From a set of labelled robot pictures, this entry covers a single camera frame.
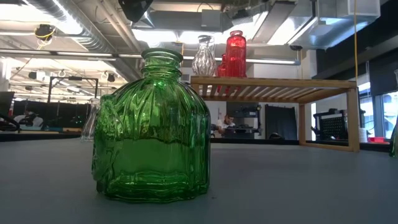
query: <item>green glass bottle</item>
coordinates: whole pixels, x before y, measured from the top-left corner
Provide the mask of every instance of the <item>green glass bottle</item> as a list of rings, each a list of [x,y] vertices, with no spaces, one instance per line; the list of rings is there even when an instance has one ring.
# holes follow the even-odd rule
[[[144,78],[101,98],[92,174],[97,191],[128,202],[173,202],[209,186],[210,113],[178,81],[182,56],[142,53]]]

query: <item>person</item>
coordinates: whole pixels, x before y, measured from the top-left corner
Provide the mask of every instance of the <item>person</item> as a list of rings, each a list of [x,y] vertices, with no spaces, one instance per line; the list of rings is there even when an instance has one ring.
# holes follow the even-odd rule
[[[233,123],[234,118],[231,117],[230,115],[226,114],[224,116],[224,120],[219,119],[217,121],[217,128],[218,128],[218,132],[220,134],[224,134],[225,133],[225,129],[227,129],[228,127],[233,127],[235,126],[235,124]]]
[[[26,109],[24,114],[16,116],[14,121],[31,127],[41,127],[43,125],[43,118],[38,117],[31,109]]]

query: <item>wooden shelf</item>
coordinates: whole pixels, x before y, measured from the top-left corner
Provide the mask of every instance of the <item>wooden shelf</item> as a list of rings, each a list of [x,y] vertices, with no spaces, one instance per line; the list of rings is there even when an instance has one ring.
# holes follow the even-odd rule
[[[299,103],[298,141],[302,146],[359,151],[358,91],[356,82],[276,78],[191,77],[192,88],[208,101]],[[306,143],[305,104],[347,94],[348,146]]]
[[[191,85],[208,101],[270,103],[310,103],[356,88],[352,81],[230,77],[191,77]]]

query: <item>computer monitor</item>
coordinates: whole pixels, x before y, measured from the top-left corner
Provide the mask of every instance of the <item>computer monitor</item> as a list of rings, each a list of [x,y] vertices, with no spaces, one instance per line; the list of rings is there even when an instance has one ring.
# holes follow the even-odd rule
[[[3,116],[8,115],[14,93],[15,92],[11,91],[0,91],[0,114],[2,114]]]

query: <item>gray table surface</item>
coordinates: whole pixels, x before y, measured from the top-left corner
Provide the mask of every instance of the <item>gray table surface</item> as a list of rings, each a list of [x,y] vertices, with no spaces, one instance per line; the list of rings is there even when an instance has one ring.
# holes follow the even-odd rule
[[[0,223],[397,223],[398,160],[386,153],[212,144],[194,200],[130,204],[95,191],[89,144],[0,143]]]

